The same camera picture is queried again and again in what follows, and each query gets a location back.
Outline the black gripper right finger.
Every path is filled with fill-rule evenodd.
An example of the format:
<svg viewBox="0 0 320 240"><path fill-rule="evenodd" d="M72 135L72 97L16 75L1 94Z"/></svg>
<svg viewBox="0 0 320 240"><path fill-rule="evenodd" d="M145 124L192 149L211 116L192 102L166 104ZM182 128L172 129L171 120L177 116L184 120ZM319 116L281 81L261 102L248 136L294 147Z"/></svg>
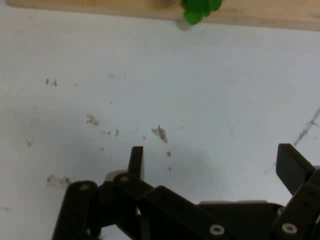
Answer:
<svg viewBox="0 0 320 240"><path fill-rule="evenodd" d="M278 240L320 238L320 170L289 143L278 145L276 174L292 197L272 226Z"/></svg>

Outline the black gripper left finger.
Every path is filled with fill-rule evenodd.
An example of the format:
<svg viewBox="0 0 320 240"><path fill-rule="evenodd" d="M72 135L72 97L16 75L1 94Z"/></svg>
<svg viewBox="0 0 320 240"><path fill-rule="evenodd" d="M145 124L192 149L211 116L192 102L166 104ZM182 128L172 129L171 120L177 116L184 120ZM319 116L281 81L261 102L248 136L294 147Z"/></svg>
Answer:
<svg viewBox="0 0 320 240"><path fill-rule="evenodd" d="M131 149L128 168L102 185L68 186L53 231L55 240L97 240L115 225L132 240L230 240L221 219L164 186L142 179L144 149Z"/></svg>

